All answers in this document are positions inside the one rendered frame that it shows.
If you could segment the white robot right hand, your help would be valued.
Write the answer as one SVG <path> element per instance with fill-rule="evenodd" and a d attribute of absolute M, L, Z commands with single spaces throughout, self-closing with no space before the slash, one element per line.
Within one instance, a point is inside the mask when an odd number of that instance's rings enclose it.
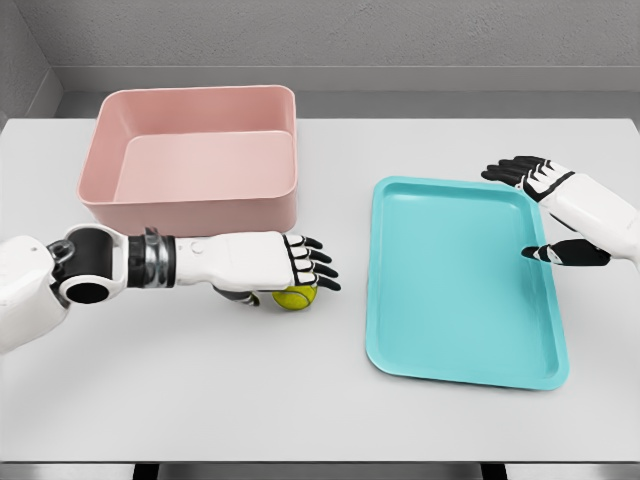
<path fill-rule="evenodd" d="M 522 256 L 574 267 L 605 266 L 619 259 L 609 252 L 609 219 L 616 202 L 624 199 L 590 176 L 535 156 L 502 159 L 487 166 L 481 176 L 524 192 L 556 221 L 581 235 L 579 239 L 528 246 Z"/>

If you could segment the pink plastic basket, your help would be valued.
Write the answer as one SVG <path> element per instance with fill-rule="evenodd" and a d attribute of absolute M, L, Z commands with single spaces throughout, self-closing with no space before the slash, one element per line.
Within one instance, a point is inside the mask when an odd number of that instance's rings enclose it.
<path fill-rule="evenodd" d="M 286 232 L 297 221 L 296 119 L 280 85 L 117 91 L 99 110 L 78 198 L 127 235 Z"/>

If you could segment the yellow tennis ball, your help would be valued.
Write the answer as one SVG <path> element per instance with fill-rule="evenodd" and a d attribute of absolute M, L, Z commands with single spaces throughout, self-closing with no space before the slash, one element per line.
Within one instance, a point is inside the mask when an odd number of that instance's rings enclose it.
<path fill-rule="evenodd" d="M 290 286 L 285 290 L 273 292 L 272 298 L 277 305 L 285 310 L 301 311 L 313 303 L 316 294 L 316 286 Z"/>

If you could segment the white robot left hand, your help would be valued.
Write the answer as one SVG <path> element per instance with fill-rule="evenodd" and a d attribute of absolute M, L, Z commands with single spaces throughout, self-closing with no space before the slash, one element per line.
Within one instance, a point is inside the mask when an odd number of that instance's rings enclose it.
<path fill-rule="evenodd" d="M 274 231 L 225 234 L 213 237 L 205 252 L 206 279 L 219 291 L 253 297 L 293 286 L 341 289 L 331 257 L 312 237 Z"/>

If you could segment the blue plastic tray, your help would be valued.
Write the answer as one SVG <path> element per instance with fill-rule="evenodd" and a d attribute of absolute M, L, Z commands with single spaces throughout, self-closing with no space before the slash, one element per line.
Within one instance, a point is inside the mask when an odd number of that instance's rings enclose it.
<path fill-rule="evenodd" d="M 365 349 L 404 377 L 550 391 L 569 374 L 538 205 L 513 188 L 388 177 L 372 199 Z"/>

